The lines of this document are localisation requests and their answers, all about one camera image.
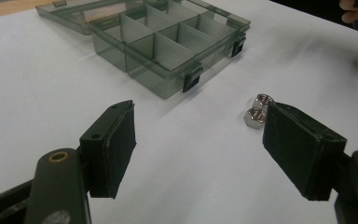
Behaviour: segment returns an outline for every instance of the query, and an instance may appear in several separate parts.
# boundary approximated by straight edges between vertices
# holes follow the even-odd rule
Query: screw hole
[[[60,162],[60,161],[66,160],[67,157],[68,157],[68,153],[61,151],[61,152],[56,152],[56,153],[52,154],[48,158],[48,160],[51,162]]]

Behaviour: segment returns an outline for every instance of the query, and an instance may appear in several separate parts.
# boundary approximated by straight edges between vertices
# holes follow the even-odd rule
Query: table surface
[[[336,193],[302,198],[242,118],[267,93],[348,138],[352,154],[358,32],[267,0],[208,2],[252,22],[244,49],[168,100],[96,55],[90,36],[34,9],[0,17],[0,192],[133,100],[137,146],[117,198],[89,200],[93,223],[337,223]]]

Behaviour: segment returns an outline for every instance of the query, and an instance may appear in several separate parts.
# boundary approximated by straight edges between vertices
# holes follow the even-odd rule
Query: transparent plastic box
[[[163,99],[241,50],[250,22],[200,0],[57,1],[40,16],[83,35],[95,51]]]

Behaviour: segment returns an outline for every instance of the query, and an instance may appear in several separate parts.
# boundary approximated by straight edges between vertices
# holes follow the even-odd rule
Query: metal nut
[[[266,121],[266,112],[260,108],[252,107],[246,111],[243,119],[246,125],[254,129],[261,129]]]
[[[266,94],[258,94],[257,97],[255,98],[253,107],[260,108],[267,112],[269,104],[273,103],[273,102],[274,102],[274,100],[270,96],[268,96]]]

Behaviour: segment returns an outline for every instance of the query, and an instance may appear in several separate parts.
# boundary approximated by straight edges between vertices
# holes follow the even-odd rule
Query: white table
[[[104,110],[132,99],[137,147],[93,223],[336,223],[302,198],[243,122],[258,93],[293,105],[358,149],[358,33],[267,0],[209,3],[252,22],[243,52],[162,100],[35,10],[0,17],[0,192],[51,150],[76,148]]]

